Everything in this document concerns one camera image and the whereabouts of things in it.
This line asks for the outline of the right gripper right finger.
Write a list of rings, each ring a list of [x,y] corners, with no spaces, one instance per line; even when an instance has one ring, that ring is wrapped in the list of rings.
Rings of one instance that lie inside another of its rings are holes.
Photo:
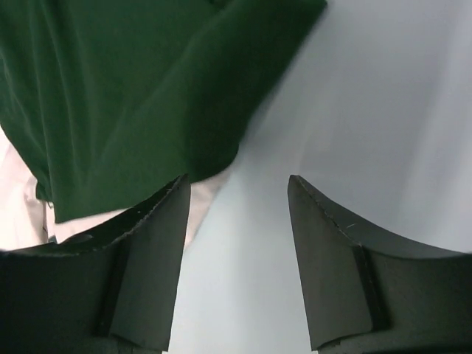
[[[469,351],[471,256],[385,230],[300,176],[288,203],[314,351]]]

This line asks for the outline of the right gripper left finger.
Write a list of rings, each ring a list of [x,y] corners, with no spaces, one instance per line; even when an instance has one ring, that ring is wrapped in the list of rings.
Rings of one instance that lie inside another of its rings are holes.
[[[1,253],[3,350],[166,350],[190,208],[180,176],[72,236]]]

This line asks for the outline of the white green raglan t-shirt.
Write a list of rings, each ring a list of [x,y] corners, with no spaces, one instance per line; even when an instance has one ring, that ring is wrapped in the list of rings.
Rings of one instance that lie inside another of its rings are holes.
[[[3,1],[1,248],[63,242],[185,174],[192,240],[325,1]]]

